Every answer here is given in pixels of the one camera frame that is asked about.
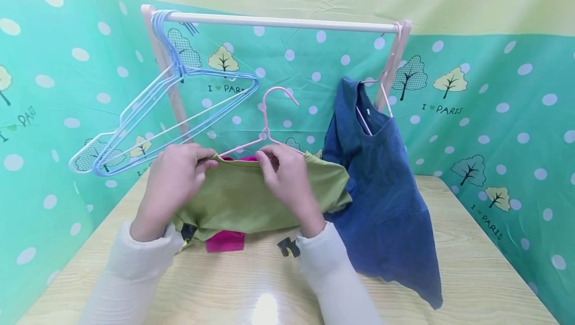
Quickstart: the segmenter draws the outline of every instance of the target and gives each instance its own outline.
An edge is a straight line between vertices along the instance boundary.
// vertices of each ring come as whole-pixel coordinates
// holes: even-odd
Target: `white sleeve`
[[[332,223],[311,239],[298,233],[295,242],[299,267],[317,295],[325,325],[383,324]]]
[[[131,237],[131,226],[132,220],[122,224],[80,325],[143,324],[160,277],[172,265],[183,239],[170,224],[162,238],[141,243]]]

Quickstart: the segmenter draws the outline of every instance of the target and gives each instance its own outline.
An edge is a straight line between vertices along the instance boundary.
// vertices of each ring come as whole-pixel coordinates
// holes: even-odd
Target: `printed fabric backdrop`
[[[216,12],[156,0],[0,1],[0,324],[21,317],[145,171],[97,177],[68,168],[87,140],[118,127],[120,112],[158,75],[144,3]],[[234,72],[260,80],[254,95],[194,138],[219,151],[261,136],[262,95],[281,85],[299,106],[281,91],[269,95],[272,135],[317,152],[341,77],[377,78],[392,40],[321,29],[195,29],[165,27],[186,62],[230,76],[179,84],[188,115],[250,86]],[[563,324],[575,321],[574,82],[573,37],[413,35],[390,94],[414,173],[446,182]],[[374,98],[376,87],[368,91]],[[162,99],[135,131],[122,133],[116,154],[174,124]],[[105,143],[73,166],[87,170]]]

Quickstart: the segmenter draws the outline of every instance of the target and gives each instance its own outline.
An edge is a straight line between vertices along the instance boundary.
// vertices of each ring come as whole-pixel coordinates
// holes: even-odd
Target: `table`
[[[447,186],[416,177],[431,212],[444,303],[434,311],[398,283],[363,277],[387,324],[557,324]],[[77,324],[120,224],[136,214],[144,175],[63,269],[20,325]],[[243,252],[208,254],[194,243],[160,281],[146,324],[322,324],[297,260],[276,244],[295,229],[246,237]]]

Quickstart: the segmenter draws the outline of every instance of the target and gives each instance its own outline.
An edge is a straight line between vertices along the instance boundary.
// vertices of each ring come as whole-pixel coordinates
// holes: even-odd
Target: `white rod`
[[[166,17],[172,22],[185,23],[218,23],[235,25],[261,25],[280,26],[310,29],[333,29],[333,30],[355,30],[374,31],[378,33],[397,33],[397,27],[392,24],[379,23],[359,23],[359,22],[338,22],[314,19],[292,19],[292,18],[267,18],[267,17],[246,17],[245,15],[225,15],[225,14],[201,14],[196,12],[173,12]]]

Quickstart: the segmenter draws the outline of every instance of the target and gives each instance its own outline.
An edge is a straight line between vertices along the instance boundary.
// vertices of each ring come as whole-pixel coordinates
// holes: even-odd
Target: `pink hanger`
[[[290,98],[291,100],[296,104],[299,105],[299,103],[295,100],[295,98],[293,97],[293,95],[291,95],[289,93],[289,91],[287,89],[285,89],[284,87],[271,87],[268,89],[268,91],[266,91],[266,93],[264,94],[264,100],[262,101],[262,103],[264,103],[264,108],[262,109],[262,112],[264,113],[264,129],[262,130],[262,133],[267,132],[268,133],[268,138],[269,140],[271,140],[273,143],[276,144],[283,144],[281,142],[278,142],[277,140],[272,138],[272,135],[270,133],[270,128],[268,127],[268,107],[266,106],[266,97],[268,96],[269,92],[272,90],[276,90],[276,89],[281,89],[283,90]],[[254,140],[253,142],[241,145],[239,147],[235,147],[234,149],[228,150],[226,152],[223,152],[222,154],[220,154],[220,156],[224,156],[226,154],[230,154],[231,152],[234,152],[238,149],[241,148],[245,148],[245,147],[249,147],[250,145],[256,144],[256,143],[260,143],[262,140],[264,140],[264,137],[260,137],[258,140]],[[299,151],[298,149],[294,149],[296,152],[299,152],[299,154],[303,154],[303,152]]]

